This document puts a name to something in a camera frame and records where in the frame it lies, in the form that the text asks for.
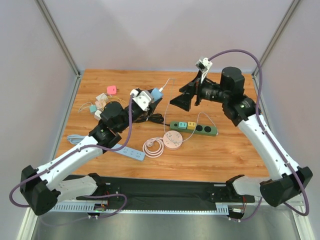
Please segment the white charger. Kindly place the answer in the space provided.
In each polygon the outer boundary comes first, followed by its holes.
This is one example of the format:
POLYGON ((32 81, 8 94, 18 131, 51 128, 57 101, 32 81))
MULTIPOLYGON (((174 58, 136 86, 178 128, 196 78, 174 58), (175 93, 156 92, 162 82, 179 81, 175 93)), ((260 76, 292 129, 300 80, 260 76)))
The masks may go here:
POLYGON ((96 119, 96 120, 100 120, 101 119, 101 111, 100 110, 97 110, 95 113, 94 113, 94 118, 96 119))

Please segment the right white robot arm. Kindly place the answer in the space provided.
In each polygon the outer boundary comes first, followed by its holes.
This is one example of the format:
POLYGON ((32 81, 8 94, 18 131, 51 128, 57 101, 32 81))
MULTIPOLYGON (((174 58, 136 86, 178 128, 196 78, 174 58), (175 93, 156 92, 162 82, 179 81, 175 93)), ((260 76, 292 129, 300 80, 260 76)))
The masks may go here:
POLYGON ((255 101, 244 94, 245 77, 237 67, 225 67, 220 82, 203 77, 199 71, 194 78, 179 89, 179 96, 170 101, 171 105, 185 111, 201 100, 222 104, 224 115, 244 133, 262 158, 269 176, 266 179, 239 175, 228 182, 238 195, 262 197, 270 206, 277 207, 303 193, 313 177, 311 169, 301 167, 284 150, 271 133, 255 101))

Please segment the light blue small charger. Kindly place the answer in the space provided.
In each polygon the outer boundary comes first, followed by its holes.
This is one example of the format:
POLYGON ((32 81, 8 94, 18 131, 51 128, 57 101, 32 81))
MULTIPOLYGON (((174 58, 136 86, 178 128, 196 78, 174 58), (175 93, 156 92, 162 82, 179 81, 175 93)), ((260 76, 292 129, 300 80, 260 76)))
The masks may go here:
POLYGON ((89 107, 89 112, 90 112, 91 114, 94 114, 97 110, 98 110, 98 109, 97 109, 97 107, 96 107, 95 105, 91 105, 91 106, 89 107))

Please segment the green power strip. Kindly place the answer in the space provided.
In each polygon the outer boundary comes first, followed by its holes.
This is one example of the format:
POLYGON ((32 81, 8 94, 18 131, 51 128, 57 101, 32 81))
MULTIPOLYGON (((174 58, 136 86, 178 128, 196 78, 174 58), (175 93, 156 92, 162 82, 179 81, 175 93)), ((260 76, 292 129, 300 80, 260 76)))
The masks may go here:
POLYGON ((195 122, 171 121, 169 128, 172 131, 215 137, 218 135, 218 129, 214 125, 196 124, 195 122))

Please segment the beige patterned cube charger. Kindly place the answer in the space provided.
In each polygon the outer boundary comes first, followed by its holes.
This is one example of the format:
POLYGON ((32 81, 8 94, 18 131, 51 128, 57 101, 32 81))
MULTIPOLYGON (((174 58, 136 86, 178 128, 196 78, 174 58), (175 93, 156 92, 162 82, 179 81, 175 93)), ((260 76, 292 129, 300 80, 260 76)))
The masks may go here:
POLYGON ((100 99, 95 102, 95 106, 99 111, 103 111, 106 104, 107 103, 104 99, 100 99))

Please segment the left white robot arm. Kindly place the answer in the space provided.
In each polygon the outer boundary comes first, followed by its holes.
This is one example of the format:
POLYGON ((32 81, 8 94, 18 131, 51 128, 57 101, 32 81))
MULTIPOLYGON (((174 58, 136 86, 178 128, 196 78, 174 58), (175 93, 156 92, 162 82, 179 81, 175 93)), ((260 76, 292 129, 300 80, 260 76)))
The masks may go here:
POLYGON ((162 89, 133 89, 127 107, 117 101, 107 103, 97 126, 73 148, 37 168, 31 165, 21 171, 19 191, 36 216, 49 212, 57 203, 77 197, 101 196, 107 188, 100 176, 90 173, 66 180, 73 171, 88 161, 114 152, 124 130, 131 131, 134 121, 149 117, 163 98, 162 89))

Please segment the teal charger plug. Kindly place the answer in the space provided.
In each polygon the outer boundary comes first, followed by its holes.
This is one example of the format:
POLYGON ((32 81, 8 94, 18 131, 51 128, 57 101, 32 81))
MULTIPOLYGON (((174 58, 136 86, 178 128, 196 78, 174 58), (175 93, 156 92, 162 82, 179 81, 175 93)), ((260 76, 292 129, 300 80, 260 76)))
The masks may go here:
POLYGON ((178 123, 178 129, 185 130, 185 129, 187 129, 187 127, 188 127, 188 123, 187 122, 180 121, 178 123))

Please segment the blue charger plug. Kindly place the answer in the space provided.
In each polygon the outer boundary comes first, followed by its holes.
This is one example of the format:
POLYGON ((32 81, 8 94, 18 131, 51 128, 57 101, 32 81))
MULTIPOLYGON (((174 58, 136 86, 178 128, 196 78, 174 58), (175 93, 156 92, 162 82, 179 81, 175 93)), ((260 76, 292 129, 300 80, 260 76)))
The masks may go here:
POLYGON ((163 93, 158 88, 154 88, 151 91, 151 96, 153 98, 153 101, 156 102, 163 97, 163 93))

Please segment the light blue power strip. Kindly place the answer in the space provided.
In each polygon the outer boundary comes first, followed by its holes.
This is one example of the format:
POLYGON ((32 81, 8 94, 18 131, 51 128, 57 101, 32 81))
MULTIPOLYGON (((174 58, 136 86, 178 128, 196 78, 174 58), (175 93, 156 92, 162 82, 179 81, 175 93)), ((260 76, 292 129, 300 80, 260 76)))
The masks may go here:
MULTIPOLYGON (((83 135, 72 134, 72 135, 68 135, 66 139, 72 145, 77 145, 84 138, 85 138, 85 136, 83 136, 83 135)), ((145 156, 146 156, 146 154, 143 151, 140 151, 140 150, 137 150, 137 149, 134 149, 134 148, 130 148, 130 147, 127 147, 127 146, 125 146, 124 148, 116 151, 115 153, 120 154, 122 156, 129 157, 129 158, 134 159, 134 160, 141 161, 141 162, 145 159, 145 156)))

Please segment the yellow charger plug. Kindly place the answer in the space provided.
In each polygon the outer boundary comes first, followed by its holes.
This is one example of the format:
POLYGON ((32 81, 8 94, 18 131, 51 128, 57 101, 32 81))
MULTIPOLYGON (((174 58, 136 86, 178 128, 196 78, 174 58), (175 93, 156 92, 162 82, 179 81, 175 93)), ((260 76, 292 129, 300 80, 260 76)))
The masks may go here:
POLYGON ((187 129, 193 131, 196 128, 197 124, 193 121, 187 123, 187 129))

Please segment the pink charger plug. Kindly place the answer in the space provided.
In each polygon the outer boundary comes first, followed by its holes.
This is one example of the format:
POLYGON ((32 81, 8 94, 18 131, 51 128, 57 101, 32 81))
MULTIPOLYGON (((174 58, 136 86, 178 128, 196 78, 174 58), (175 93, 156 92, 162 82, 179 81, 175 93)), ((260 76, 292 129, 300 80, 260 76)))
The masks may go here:
POLYGON ((116 95, 119 91, 120 90, 115 85, 109 85, 106 88, 106 93, 111 96, 116 95))

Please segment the pink round power strip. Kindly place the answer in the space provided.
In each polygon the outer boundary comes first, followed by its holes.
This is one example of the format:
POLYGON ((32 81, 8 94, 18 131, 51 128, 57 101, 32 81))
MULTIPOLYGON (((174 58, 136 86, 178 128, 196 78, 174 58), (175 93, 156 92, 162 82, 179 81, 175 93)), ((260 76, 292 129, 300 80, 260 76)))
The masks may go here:
POLYGON ((175 131, 170 130, 166 132, 163 137, 153 137, 148 139, 142 146, 142 151, 149 158, 158 158, 160 157, 165 149, 177 150, 182 146, 183 137, 182 135, 175 131), (157 150, 151 150, 154 144, 158 144, 157 150))

